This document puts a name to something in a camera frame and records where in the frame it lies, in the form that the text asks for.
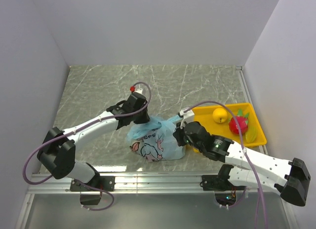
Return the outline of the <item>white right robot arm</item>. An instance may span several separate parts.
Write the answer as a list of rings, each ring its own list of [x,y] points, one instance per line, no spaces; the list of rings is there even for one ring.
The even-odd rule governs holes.
[[[197,121],[176,124],[173,133],[179,146],[189,145],[206,158],[222,162],[216,176],[203,175],[204,191],[228,191],[242,188],[274,192],[286,202],[305,206],[311,176],[303,160],[279,159],[245,148],[219,135],[211,135]]]

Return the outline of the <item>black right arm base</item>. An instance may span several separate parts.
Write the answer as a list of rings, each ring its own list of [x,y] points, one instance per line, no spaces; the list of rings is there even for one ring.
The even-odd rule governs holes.
[[[235,186],[229,182],[229,174],[234,166],[223,164],[217,175],[202,175],[200,187],[203,191],[213,191],[215,202],[227,210],[237,206],[245,196],[245,186]]]

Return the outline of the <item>yellow apple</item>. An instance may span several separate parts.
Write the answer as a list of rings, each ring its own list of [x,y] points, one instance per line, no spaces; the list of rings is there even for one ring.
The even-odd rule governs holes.
[[[216,108],[213,111],[212,117],[216,123],[224,123],[228,119],[228,113],[224,108]]]

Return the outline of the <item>aluminium front rail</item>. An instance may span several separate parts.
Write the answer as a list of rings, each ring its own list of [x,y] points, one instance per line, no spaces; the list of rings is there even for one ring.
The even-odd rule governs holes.
[[[202,172],[104,172],[102,176],[114,176],[112,194],[170,194],[206,193],[200,186]],[[70,191],[70,178],[56,180],[51,178],[40,185],[29,185],[28,194],[80,194]]]

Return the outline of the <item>aluminium right side rail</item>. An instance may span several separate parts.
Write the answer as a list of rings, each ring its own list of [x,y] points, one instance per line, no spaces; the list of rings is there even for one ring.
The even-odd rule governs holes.
[[[246,102],[253,104],[252,100],[251,100],[250,93],[249,93],[249,89],[248,89],[248,86],[247,86],[247,83],[246,83],[246,80],[244,77],[243,66],[235,66],[235,68],[236,68],[237,76],[238,76],[240,84],[241,84],[244,98],[245,98]]]

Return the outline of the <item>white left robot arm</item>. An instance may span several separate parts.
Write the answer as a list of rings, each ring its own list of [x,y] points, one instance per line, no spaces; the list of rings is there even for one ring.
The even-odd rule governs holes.
[[[149,122],[147,104],[145,96],[132,92],[127,100],[78,126],[65,130],[54,127],[47,133],[37,159],[56,180],[72,178],[93,191],[100,184],[100,174],[91,164],[76,160],[76,151],[102,134],[114,132],[130,123]]]

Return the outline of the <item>red dragon fruit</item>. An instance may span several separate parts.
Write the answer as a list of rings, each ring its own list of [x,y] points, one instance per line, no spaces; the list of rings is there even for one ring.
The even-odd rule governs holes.
[[[232,117],[229,121],[229,130],[235,135],[239,134],[239,130],[242,135],[245,134],[248,130],[248,116],[249,113],[244,114],[242,109],[239,109],[235,118]]]

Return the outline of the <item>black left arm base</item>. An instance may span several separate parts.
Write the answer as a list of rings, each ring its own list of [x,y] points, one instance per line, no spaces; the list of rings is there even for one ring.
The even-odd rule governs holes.
[[[88,183],[82,183],[73,179],[70,184],[70,192],[79,192],[79,201],[82,207],[91,211],[101,211],[110,208],[114,203],[114,196],[111,194],[115,189],[115,176],[97,176]],[[103,195],[108,195],[111,202],[104,208],[89,208],[97,206]]]

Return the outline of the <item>yellow plastic tray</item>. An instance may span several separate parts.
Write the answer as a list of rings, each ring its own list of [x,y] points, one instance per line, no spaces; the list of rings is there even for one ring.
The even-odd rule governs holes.
[[[194,120],[198,121],[210,134],[220,135],[238,143],[240,143],[237,128],[237,123],[239,123],[243,144],[247,148],[267,143],[255,110],[250,103],[228,104],[226,107],[236,116],[237,122],[231,113],[219,105],[193,108]]]

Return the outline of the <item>light blue printed plastic bag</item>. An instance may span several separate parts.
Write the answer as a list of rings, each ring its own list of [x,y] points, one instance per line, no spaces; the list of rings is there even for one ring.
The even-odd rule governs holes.
[[[178,146],[173,136],[178,121],[178,115],[169,119],[151,116],[149,122],[133,125],[126,137],[130,150],[148,162],[183,158],[185,147]]]

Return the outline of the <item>aluminium rail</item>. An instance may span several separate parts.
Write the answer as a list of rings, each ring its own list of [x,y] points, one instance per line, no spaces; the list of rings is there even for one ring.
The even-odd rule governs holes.
[[[170,194],[206,193],[200,186],[202,172],[104,172],[102,176],[114,176],[112,194]],[[40,185],[29,185],[28,194],[80,194],[70,191],[70,178],[56,180],[51,178]]]
[[[244,77],[243,66],[235,66],[235,68],[236,68],[237,76],[238,76],[240,84],[241,84],[244,98],[245,98],[246,102],[253,104],[252,100],[251,100],[250,93],[249,93],[249,89],[248,89],[248,86],[247,86],[247,83],[246,83],[246,80]]]

